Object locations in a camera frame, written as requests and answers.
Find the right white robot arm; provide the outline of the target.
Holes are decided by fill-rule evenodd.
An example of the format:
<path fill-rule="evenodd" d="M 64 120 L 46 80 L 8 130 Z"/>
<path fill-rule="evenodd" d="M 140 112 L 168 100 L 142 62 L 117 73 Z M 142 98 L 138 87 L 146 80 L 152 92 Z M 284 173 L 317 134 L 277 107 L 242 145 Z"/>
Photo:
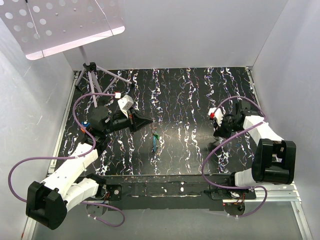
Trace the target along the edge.
<path fill-rule="evenodd" d="M 237 102 L 235 114 L 223 114 L 220 108 L 214 107 L 209 110 L 208 116 L 213 121 L 214 137 L 228 139 L 232 133 L 247 130 L 256 143 L 252 166 L 229 177 L 226 192 L 230 198 L 239 198 L 245 187 L 290 185 L 293 182 L 296 144 L 277 135 L 265 122 L 263 114 L 250 102 Z"/>

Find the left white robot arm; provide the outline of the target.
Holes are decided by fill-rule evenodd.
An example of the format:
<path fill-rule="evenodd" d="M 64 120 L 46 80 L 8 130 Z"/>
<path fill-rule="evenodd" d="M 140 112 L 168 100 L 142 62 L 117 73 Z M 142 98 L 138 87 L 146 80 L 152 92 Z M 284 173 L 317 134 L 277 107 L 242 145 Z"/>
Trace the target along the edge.
<path fill-rule="evenodd" d="M 109 134 L 129 129 L 134 133 L 151 124 L 153 119 L 130 107 L 113 114 L 104 106 L 95 108 L 85 127 L 92 135 L 86 135 L 71 159 L 67 159 L 54 173 L 42 182 L 34 181 L 27 190 L 26 215 L 51 230 L 58 228 L 69 210 L 88 198 L 102 200 L 108 194 L 104 178 L 90 173 L 82 181 L 77 178 L 97 160 L 107 148 Z"/>

